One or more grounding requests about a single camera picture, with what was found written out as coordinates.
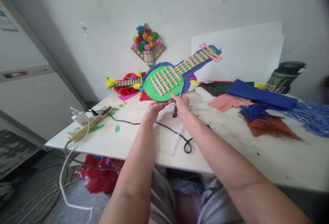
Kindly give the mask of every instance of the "craft table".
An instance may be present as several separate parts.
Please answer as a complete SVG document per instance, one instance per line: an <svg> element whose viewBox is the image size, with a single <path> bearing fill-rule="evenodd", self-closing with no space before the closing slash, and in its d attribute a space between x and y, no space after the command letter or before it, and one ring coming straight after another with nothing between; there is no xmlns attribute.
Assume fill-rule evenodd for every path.
<svg viewBox="0 0 329 224"><path fill-rule="evenodd" d="M119 107L122 101L119 94L112 92L93 109L99 110L104 105L111 105L119 110L114 114L118 120L139 123L150 101L139 101L140 93L126 100L124 107ZM240 108L231 107L226 113L207 105L195 91L188 92L192 111L200 115L200 119L209 122L210 127L223 139L236 148L253 165L255 165L269 180L281 186L294 187L312 191L329 192L329 139L319 137L305 130L302 126L290 126L291 130L310 144L290 138L276 138L269 135L253 137L245 121L235 117L240 115ZM178 131L181 121L172 118L174 105L170 104L160 112L158 122ZM101 155L125 160L137 134L139 125L131 125L114 121L107 117L98 125L104 127L90 133L85 141L76 149L77 152ZM77 126L72 123L46 146L63 149L68 139L66 133ZM160 166L176 168L193 172L212 173L211 168L203 158L194 140L190 142L192 153L184 152L185 141L179 137L173 156L170 148L175 143L177 135L158 124L154 125L155 133L155 163ZM191 138L183 128L181 134Z"/></svg>

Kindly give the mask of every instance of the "gray pants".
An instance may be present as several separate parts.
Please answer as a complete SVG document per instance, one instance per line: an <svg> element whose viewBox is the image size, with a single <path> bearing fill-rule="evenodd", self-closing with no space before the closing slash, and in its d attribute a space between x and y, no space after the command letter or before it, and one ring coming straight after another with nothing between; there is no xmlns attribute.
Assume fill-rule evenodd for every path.
<svg viewBox="0 0 329 224"><path fill-rule="evenodd" d="M164 169L154 168L151 189L149 223L176 223L175 195L164 175ZM202 194L202 210L198 223L244 223L229 194L214 174L201 174L206 189Z"/></svg>

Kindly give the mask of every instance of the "green circle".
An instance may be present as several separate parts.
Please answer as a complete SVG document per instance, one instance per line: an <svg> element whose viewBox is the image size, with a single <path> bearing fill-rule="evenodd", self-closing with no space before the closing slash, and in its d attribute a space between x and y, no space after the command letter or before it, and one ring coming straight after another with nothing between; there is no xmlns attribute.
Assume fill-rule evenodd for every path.
<svg viewBox="0 0 329 224"><path fill-rule="evenodd" d="M178 85L176 85L175 82L173 81L173 79L171 78L171 75L166 73L165 68L169 71L169 73L172 73L169 66L160 66L159 68L156 68L152 72L150 72L149 75L147 76L147 78L144 80L144 90L145 90L145 92L147 93L147 95L149 97L151 97L155 101L162 101L163 102L163 101L168 101L168 100L172 99L170 94L173 93L175 95L179 95L179 93L181 92L182 86L184 85L184 78L182 77L181 74L178 74L178 76L181 79L179 81L178 78L172 73L173 78L178 83ZM170 83L168 83L166 78L163 76L161 70L163 70L166 73L166 76L167 76L168 80L172 83L174 88L172 88ZM165 93L163 91L163 89L159 86L159 84L157 84L158 88L160 89L160 92L163 94L162 96L159 94L158 90L155 88L155 86L153 85L153 82L150 79L150 78L152 78L155 82L157 82L156 79L159 79L158 73L164 79L164 81L167 83L168 88L170 89L168 91L168 89L165 86L163 86L163 88L166 91L166 93Z"/></svg>

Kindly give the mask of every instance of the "pink paper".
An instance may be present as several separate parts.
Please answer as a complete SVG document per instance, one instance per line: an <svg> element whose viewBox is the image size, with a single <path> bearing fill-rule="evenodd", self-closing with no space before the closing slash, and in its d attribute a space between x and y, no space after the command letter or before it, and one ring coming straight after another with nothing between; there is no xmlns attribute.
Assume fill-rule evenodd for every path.
<svg viewBox="0 0 329 224"><path fill-rule="evenodd" d="M208 105L224 113L232 106L250 106L253 105L253 103L248 101L246 98L224 93L218 96L213 101L209 102Z"/></svg>
<svg viewBox="0 0 329 224"><path fill-rule="evenodd" d="M120 99L122 99L123 101L126 101L128 99L130 99L131 97L135 96L137 94L137 92L129 94L129 95L120 95L118 96Z"/></svg>

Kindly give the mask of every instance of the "scissors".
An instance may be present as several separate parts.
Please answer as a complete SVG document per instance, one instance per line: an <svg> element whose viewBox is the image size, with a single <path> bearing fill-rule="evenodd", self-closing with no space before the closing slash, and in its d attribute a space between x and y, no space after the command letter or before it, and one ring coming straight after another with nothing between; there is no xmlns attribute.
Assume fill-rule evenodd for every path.
<svg viewBox="0 0 329 224"><path fill-rule="evenodd" d="M183 90L183 86L182 86L181 92L179 93L179 97L181 97L182 90ZM173 118L177 117L177 106L175 106L175 108L174 108L174 112L172 113L172 117Z"/></svg>

